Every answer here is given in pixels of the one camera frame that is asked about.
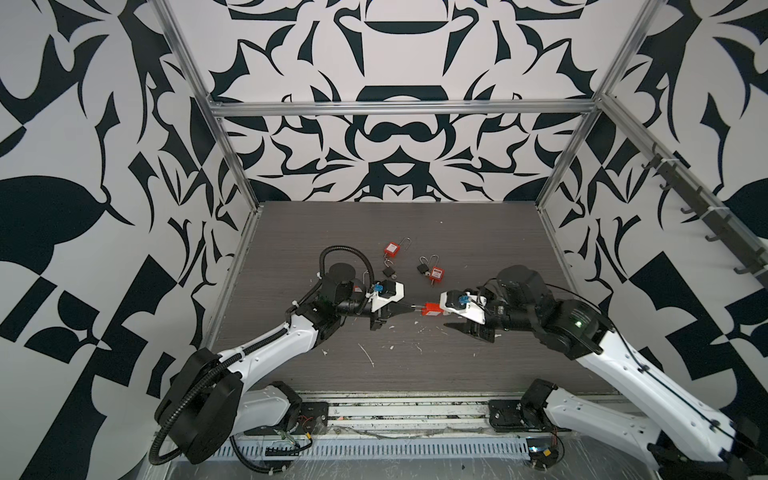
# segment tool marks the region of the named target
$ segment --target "enclosure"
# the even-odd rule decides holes
[[[149,466],[171,380],[281,323],[323,248],[381,277],[405,238],[409,303],[523,264],[768,430],[767,25],[764,0],[5,2],[4,477],[250,478],[224,450]],[[432,256],[438,282],[416,269]],[[529,333],[482,343],[450,319],[350,316],[258,387],[328,402],[328,448],[515,444],[488,401],[537,378],[640,411]],[[546,473],[527,453],[322,450],[284,476],[654,478],[561,437]]]

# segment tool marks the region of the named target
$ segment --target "work surface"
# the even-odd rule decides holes
[[[269,202],[215,348],[238,346],[279,325],[291,301],[317,281],[323,248],[360,249],[379,280],[384,247],[403,237],[412,245],[395,258],[397,280],[406,286],[401,303],[438,302],[443,291],[482,285],[519,263],[538,270],[547,283],[568,287],[533,204]],[[433,254],[440,256],[445,279],[431,286],[416,266],[420,256]],[[339,261],[352,264],[358,276],[365,270],[357,257],[338,252],[328,255],[326,269]],[[523,392],[543,378],[573,393],[613,391],[530,333],[499,331],[490,344],[443,326],[461,321],[417,311],[372,332],[367,318],[352,316],[330,339],[283,364],[260,385],[283,380],[303,391]]]

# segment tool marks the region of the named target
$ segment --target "metal frame beam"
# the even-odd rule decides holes
[[[224,161],[227,162],[227,166],[230,168],[230,172],[232,172],[232,175],[235,178],[237,187],[240,188],[240,192],[245,196],[251,211],[255,212],[256,208],[259,206],[259,201],[256,199],[256,195],[250,187],[250,182],[243,170],[243,164],[240,162],[240,158],[237,156],[237,153],[230,143],[230,138],[221,124],[221,119],[216,118],[211,111],[210,102],[208,101],[208,90],[205,88],[203,79],[200,76],[200,71],[197,69],[194,59],[192,59],[190,49],[187,47],[187,43],[181,34],[181,28],[176,21],[176,16],[174,15],[173,10],[170,8],[167,0],[150,0],[150,3],[154,8],[154,13],[163,29],[165,41],[179,61],[181,73],[184,74],[184,78],[190,85],[192,94],[197,102],[197,106],[203,114],[203,119],[205,119],[208,129],[221,148],[222,154],[224,155]]]
[[[286,115],[391,115],[391,114],[509,114],[584,113],[594,110],[588,98],[541,100],[445,101],[329,101],[211,104],[216,117],[268,117]]]
[[[653,23],[656,14],[662,6],[666,5],[667,0],[646,0],[643,6],[638,12],[637,17],[634,19],[634,23],[624,38],[624,42],[621,44],[621,48],[616,53],[616,57],[611,62],[611,66],[608,68],[608,72],[603,77],[597,90],[595,90],[592,100],[597,102],[598,98],[614,89],[616,84],[621,80],[622,75],[627,70],[627,66],[632,58],[640,49],[640,46],[645,41],[645,37],[648,35],[648,30]],[[544,188],[541,189],[541,193],[536,199],[536,204],[540,208],[544,208],[547,201],[551,198],[552,194],[558,189],[558,185],[571,167],[576,153],[579,147],[584,143],[589,133],[592,131],[594,123],[600,116],[599,111],[587,114],[581,119],[581,123],[576,127],[574,134],[571,136],[568,145],[565,146],[563,153],[558,158],[557,163],[552,170],[551,175],[547,179]]]

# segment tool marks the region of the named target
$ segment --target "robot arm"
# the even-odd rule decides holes
[[[754,455],[759,436],[754,424],[745,419],[733,423],[692,396],[629,345],[595,308],[580,300],[555,300],[535,271],[506,268],[476,290],[443,293],[440,303],[467,319],[446,326],[476,339],[492,343],[497,328],[532,332],[549,349],[597,373],[647,415],[615,412],[536,380],[521,399],[518,424],[573,429],[662,472],[682,468],[685,475],[700,478],[746,478],[763,463],[764,457]]]
[[[325,256],[341,250],[363,260],[370,282],[364,286],[355,278],[354,267],[336,263],[325,272]],[[260,426],[287,432],[299,415],[301,398],[288,386],[275,382],[248,395],[256,382],[301,353],[310,351],[334,334],[347,315],[368,316],[376,330],[394,315],[413,311],[397,303],[405,296],[402,283],[376,282],[368,259],[357,249],[345,246],[326,248],[320,254],[320,280],[286,311],[286,320],[262,336],[234,349],[213,354],[195,352],[182,367],[154,418],[161,425],[150,448],[150,462],[159,465],[184,453],[197,464],[210,457],[234,434]],[[178,448],[160,455],[166,436]]]

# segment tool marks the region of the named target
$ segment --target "black and white patterned wall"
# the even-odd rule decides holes
[[[642,1],[171,4],[215,101],[291,102],[589,98]],[[576,117],[230,118],[227,129],[260,200],[534,200]]]
[[[0,5],[3,478],[119,478],[250,213],[144,0]]]
[[[616,89],[763,239],[766,28],[761,0],[670,0]],[[683,387],[768,432],[768,292],[646,161],[602,116],[547,204],[578,289]]]

